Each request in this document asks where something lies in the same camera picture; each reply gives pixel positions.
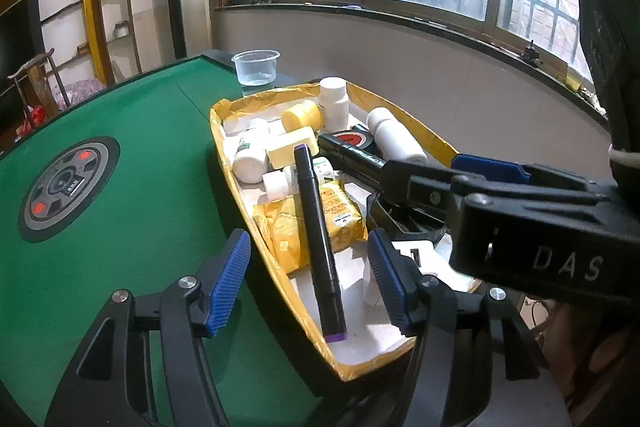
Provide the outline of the person right hand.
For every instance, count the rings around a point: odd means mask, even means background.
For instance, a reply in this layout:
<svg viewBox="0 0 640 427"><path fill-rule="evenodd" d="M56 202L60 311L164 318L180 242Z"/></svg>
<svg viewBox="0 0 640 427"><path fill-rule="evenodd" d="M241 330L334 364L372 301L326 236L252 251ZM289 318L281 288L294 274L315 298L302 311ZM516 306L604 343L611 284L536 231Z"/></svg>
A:
<svg viewBox="0 0 640 427"><path fill-rule="evenodd" d="M638 360L627 307L555 303L540 345L569 410L599 403Z"/></svg>

